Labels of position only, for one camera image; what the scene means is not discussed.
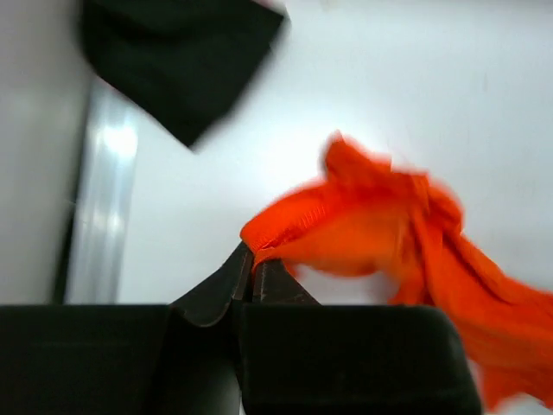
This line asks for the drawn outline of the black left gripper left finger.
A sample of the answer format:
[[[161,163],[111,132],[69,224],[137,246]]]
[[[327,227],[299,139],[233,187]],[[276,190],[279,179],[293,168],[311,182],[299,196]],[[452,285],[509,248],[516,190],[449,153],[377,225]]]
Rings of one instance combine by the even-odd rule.
[[[232,296],[239,245],[170,304],[4,305],[4,414],[237,414]]]

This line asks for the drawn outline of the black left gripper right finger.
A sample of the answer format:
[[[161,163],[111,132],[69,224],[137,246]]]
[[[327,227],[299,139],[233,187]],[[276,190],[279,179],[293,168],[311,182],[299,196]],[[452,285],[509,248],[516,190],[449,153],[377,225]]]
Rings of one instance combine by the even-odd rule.
[[[461,339],[426,306],[322,305],[278,261],[239,318],[248,414],[479,414]]]

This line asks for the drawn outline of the orange garment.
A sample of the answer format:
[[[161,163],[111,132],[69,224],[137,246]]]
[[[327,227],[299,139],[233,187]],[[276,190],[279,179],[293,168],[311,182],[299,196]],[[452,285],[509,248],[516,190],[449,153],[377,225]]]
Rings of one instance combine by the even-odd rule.
[[[393,305],[428,305],[458,329],[493,411],[526,394],[552,405],[552,295],[508,277],[463,232],[457,200],[423,172],[396,169],[334,133],[323,179],[247,222],[256,264],[279,259],[339,277],[382,272]]]

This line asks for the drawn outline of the black t shirt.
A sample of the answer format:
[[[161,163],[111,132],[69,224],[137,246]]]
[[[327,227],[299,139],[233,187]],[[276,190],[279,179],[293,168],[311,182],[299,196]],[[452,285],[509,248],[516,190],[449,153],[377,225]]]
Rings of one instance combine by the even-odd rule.
[[[256,1],[88,0],[79,39],[97,76],[192,147],[236,105],[287,19]]]

